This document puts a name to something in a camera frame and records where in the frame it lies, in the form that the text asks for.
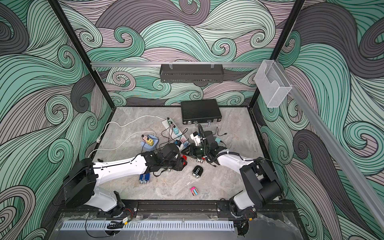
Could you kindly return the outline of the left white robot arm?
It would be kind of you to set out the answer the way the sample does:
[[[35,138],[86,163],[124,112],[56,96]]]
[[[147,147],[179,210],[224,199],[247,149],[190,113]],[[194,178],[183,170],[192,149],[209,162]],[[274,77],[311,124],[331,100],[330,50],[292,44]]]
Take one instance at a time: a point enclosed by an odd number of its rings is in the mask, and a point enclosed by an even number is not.
[[[133,158],[113,162],[93,162],[87,158],[75,166],[64,178],[65,206],[77,208],[82,205],[98,208],[117,217],[125,209],[120,194],[109,192],[100,185],[127,176],[150,174],[159,170],[182,171],[187,160],[182,157],[176,144],[166,144],[162,149],[139,153]]]

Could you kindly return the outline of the black shaver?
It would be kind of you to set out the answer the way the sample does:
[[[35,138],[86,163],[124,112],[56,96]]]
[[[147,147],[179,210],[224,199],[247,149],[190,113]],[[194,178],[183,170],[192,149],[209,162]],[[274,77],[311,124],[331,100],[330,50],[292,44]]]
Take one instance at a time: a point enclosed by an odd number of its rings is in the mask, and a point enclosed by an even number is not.
[[[201,166],[195,166],[193,171],[192,171],[192,175],[195,178],[200,178],[202,176],[203,172],[204,172],[204,169]]]

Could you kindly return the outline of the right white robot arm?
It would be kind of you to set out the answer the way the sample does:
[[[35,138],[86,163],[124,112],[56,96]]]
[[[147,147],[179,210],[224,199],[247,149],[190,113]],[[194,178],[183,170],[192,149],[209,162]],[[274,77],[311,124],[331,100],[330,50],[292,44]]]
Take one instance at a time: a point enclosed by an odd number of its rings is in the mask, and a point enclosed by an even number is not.
[[[245,190],[230,198],[230,208],[239,214],[249,208],[262,209],[283,194],[282,184],[273,168],[263,157],[245,158],[221,146],[211,131],[190,134],[192,143],[185,155],[207,163],[227,167],[241,175]]]

